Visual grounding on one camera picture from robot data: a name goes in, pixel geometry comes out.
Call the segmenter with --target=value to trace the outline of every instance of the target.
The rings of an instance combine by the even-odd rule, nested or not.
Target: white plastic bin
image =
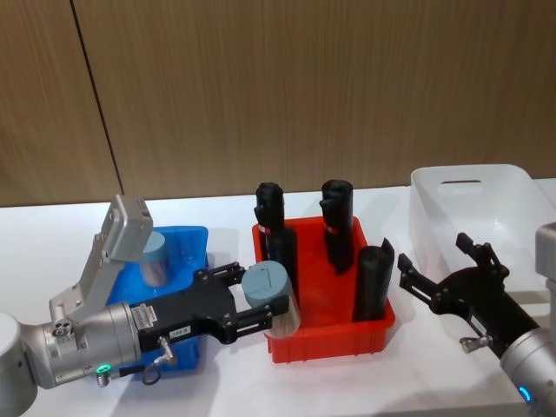
[[[490,242],[510,269],[506,291],[520,304],[546,303],[546,279],[535,272],[535,231],[556,222],[556,209],[529,174],[513,165],[461,165],[411,174],[409,233],[420,271],[438,282],[474,266],[455,246],[465,232]]]

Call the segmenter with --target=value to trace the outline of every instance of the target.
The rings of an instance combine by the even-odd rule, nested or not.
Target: blue plastic crate
[[[142,280],[140,265],[129,262],[118,275],[107,305],[121,301],[133,304],[180,291],[191,285],[193,273],[197,269],[208,266],[207,239],[209,232],[206,228],[201,226],[169,226],[154,228],[154,231],[162,233],[166,239],[169,258],[168,284],[158,288],[149,287]],[[174,344],[173,349],[178,362],[174,366],[162,365],[161,370],[163,372],[194,369],[197,366],[200,356],[198,336]],[[147,366],[160,354],[160,351],[142,354],[140,361],[126,364],[126,367],[141,364]]]

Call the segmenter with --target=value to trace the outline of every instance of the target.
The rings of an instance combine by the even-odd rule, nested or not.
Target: metal bracket
[[[106,306],[114,282],[127,261],[138,261],[153,228],[143,199],[117,195],[110,204],[100,233],[79,282],[50,300],[53,335],[71,334],[72,323]]]

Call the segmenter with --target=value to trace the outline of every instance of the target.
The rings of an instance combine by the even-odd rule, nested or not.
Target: red plastic crate
[[[267,338],[274,363],[306,361],[351,354],[380,352],[386,331],[395,321],[387,301],[384,318],[352,321],[357,262],[337,275],[328,263],[322,217],[286,220],[297,233],[297,262],[301,326],[287,339]],[[258,225],[253,227],[255,259],[262,261]],[[359,220],[354,217],[354,249],[367,246]]]

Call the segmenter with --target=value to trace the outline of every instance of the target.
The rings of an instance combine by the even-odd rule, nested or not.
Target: plastic container
[[[206,268],[207,239],[209,232],[200,226],[170,226],[154,228],[165,238],[168,262],[166,273],[168,283],[153,288],[143,281],[141,264],[130,262],[120,272],[116,284],[107,304],[126,301],[129,304],[149,300],[161,295],[171,294],[187,288],[193,281],[193,273],[200,268]],[[171,371],[179,369],[194,369],[199,362],[199,337],[193,337],[173,345],[178,362],[170,366],[164,364],[161,370]],[[127,366],[143,364],[147,366],[160,356],[160,351],[142,354],[140,361],[126,364]]]
[[[510,269],[506,291],[520,304],[549,300],[535,273],[535,232],[556,210],[529,174],[513,165],[462,165],[415,170],[411,175],[409,233],[421,273],[438,282],[474,266],[455,246],[465,232],[489,242]]]
[[[168,284],[168,251],[166,238],[162,233],[153,231],[150,234],[139,263],[142,280],[149,287],[163,287]]]
[[[322,217],[286,220],[297,233],[299,308],[301,327],[286,339],[270,339],[268,351],[275,363],[306,361],[380,352],[395,316],[390,302],[383,319],[353,322],[356,262],[337,275],[328,262]],[[253,227],[255,259],[262,260],[259,229]],[[367,246],[359,220],[354,217],[354,249]]]

